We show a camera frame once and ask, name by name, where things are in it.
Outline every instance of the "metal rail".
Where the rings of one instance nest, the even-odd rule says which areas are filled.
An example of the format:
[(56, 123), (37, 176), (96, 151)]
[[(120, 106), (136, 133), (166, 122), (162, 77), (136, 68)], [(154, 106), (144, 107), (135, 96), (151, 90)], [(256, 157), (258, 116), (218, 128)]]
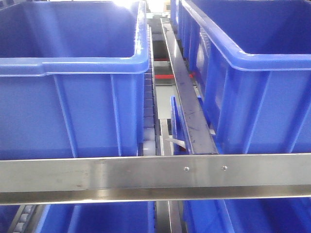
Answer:
[(214, 140), (209, 133), (207, 122), (193, 89), (172, 26), (167, 19), (161, 19), (161, 22), (175, 77), (176, 101), (181, 106), (181, 117), (185, 122), (188, 150), (191, 154), (217, 154)]
[(0, 203), (311, 196), (310, 158), (311, 153), (1, 161)]

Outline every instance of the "metal bar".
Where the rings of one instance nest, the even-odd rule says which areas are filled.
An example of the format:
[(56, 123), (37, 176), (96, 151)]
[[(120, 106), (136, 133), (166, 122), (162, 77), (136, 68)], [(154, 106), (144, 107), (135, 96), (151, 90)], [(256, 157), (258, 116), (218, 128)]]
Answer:
[(156, 202), (156, 232), (157, 233), (171, 233), (169, 202)]
[(1, 193), (1, 205), (310, 197), (311, 185)]
[(171, 233), (182, 233), (178, 201), (170, 200), (168, 201), (168, 203), (169, 203)]
[(186, 141), (192, 154), (217, 154), (217, 149), (205, 120), (202, 108), (197, 99), (185, 66), (183, 56), (176, 41), (169, 20), (161, 19), (167, 50), (175, 76), (178, 92), (177, 102), (180, 104), (186, 126)]
[(311, 196), (310, 158), (306, 153), (0, 161), (0, 203)]
[(167, 119), (160, 119), (161, 126), (161, 155), (172, 155), (171, 143), (167, 140), (170, 138)]

